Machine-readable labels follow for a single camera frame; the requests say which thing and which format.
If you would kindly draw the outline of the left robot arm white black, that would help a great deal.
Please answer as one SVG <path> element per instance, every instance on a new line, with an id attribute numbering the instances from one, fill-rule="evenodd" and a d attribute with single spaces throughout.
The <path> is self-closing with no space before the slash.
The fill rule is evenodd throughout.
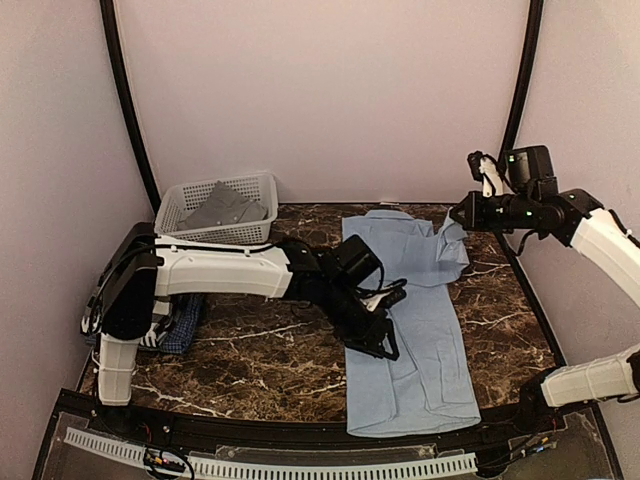
<path id="1" fill-rule="evenodd" d="M 317 306 L 345 347 L 395 361 L 399 349 L 389 309 L 405 298 L 405 280 L 362 286 L 383 273 L 381 260 L 358 235 L 338 246 L 296 239 L 243 246 L 199 243 L 136 224 L 103 270 L 87 302 L 81 331 L 97 338 L 101 417 L 120 436 L 141 427 L 129 405 L 141 339 L 155 312 L 183 294 L 248 294 Z"/>

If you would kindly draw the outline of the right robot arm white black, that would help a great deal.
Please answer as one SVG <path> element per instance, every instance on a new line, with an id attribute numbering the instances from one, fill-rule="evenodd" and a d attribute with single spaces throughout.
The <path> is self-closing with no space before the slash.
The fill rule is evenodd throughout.
<path id="1" fill-rule="evenodd" d="M 467 231 L 554 237 L 603 271 L 633 302 L 639 300 L 639 241 L 617 213 L 583 189 L 560 191 L 549 149 L 529 146 L 494 158 L 481 151 L 468 155 L 472 177 L 481 183 L 450 212 Z M 521 434 L 534 432 L 549 409 L 639 397 L 639 348 L 589 362 L 556 367 L 522 389 L 524 401 L 510 413 Z"/>

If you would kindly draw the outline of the blue checked folded shirt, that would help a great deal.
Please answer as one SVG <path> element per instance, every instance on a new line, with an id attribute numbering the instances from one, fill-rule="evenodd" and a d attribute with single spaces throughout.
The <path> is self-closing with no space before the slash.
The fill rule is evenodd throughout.
<path id="1" fill-rule="evenodd" d="M 156 349 L 139 345 L 141 350 L 171 355 L 181 355 L 188 351 L 204 311 L 205 295 L 176 295 L 172 298 L 172 304 L 174 326 L 163 343 Z"/>

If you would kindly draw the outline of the black white plaid folded shirt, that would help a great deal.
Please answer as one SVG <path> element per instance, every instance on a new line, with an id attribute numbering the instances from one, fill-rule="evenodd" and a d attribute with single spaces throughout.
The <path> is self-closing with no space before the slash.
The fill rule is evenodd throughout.
<path id="1" fill-rule="evenodd" d="M 173 304 L 157 301 L 151 317 L 151 325 L 140 338 L 139 345 L 145 348 L 158 348 L 174 326 Z"/>

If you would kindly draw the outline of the grey shirt in basket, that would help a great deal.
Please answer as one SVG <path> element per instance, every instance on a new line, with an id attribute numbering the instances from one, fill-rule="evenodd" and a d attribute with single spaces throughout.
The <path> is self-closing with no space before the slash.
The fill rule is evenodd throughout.
<path id="1" fill-rule="evenodd" d="M 194 230 L 264 220 L 268 210 L 226 184 L 217 181 L 207 199 L 177 229 Z"/>

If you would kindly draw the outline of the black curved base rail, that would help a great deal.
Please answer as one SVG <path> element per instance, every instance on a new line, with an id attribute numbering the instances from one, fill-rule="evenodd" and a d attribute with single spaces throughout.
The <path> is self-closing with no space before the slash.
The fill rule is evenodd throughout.
<path id="1" fill-rule="evenodd" d="M 223 419 L 158 410 L 139 405 L 113 408 L 96 405 L 93 397 L 62 389 L 54 411 L 70 413 L 89 421 L 89 425 L 105 433 L 127 440 L 145 440 L 157 446 L 189 450 L 215 450 L 222 445 L 282 448 L 347 450 L 435 444 L 439 447 L 493 447 L 522 437 L 524 433 L 498 416 L 510 416 L 515 404 L 484 409 L 488 423 L 466 429 L 430 435 L 393 438 L 355 437 L 346 432 L 345 423 L 289 423 Z"/>

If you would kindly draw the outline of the white plastic mesh basket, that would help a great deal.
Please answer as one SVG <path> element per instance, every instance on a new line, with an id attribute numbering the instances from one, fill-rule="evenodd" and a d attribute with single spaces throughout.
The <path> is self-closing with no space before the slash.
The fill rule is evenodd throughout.
<path id="1" fill-rule="evenodd" d="M 196 242 L 258 245 L 267 241 L 278 213 L 269 173 L 176 185 L 155 219 L 159 235 Z"/>

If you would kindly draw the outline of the black frame post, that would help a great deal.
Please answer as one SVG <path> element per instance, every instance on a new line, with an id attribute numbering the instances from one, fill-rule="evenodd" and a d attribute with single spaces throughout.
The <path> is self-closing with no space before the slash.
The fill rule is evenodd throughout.
<path id="1" fill-rule="evenodd" d="M 161 195 L 145 148 L 127 76 L 116 15 L 116 3 L 112 0 L 100 0 L 99 6 L 105 43 L 122 117 L 147 199 L 153 213 L 157 214 L 161 206 Z"/>
<path id="2" fill-rule="evenodd" d="M 543 0 L 530 0 L 522 52 L 500 152 L 514 147 L 532 78 L 544 10 Z"/>

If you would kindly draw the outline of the light blue long sleeve shirt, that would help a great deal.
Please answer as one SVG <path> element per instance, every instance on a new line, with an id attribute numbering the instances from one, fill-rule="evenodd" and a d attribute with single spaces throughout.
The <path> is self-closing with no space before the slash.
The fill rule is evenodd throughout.
<path id="1" fill-rule="evenodd" d="M 394 305 L 399 357 L 375 359 L 348 349 L 347 432 L 390 438 L 464 429 L 481 420 L 461 327 L 448 286 L 468 266 L 463 228 L 446 218 L 440 228 L 393 210 L 346 217 L 342 234 L 360 236 L 391 280 L 407 281 Z"/>

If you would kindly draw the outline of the right black frame post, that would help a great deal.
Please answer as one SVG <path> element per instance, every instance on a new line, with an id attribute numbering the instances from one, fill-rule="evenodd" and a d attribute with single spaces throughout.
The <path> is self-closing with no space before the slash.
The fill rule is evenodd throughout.
<path id="1" fill-rule="evenodd" d="M 543 0 L 530 0 L 522 52 L 500 152 L 514 147 L 532 78 L 544 10 Z"/>

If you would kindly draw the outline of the left black frame post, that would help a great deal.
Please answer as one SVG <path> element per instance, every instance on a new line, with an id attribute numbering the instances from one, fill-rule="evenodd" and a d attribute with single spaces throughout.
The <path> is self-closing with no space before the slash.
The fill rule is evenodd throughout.
<path id="1" fill-rule="evenodd" d="M 147 199 L 153 213 L 157 214 L 161 206 L 161 195 L 145 148 L 127 76 L 116 15 L 116 3 L 112 0 L 100 0 L 99 6 L 105 43 L 122 117 Z"/>

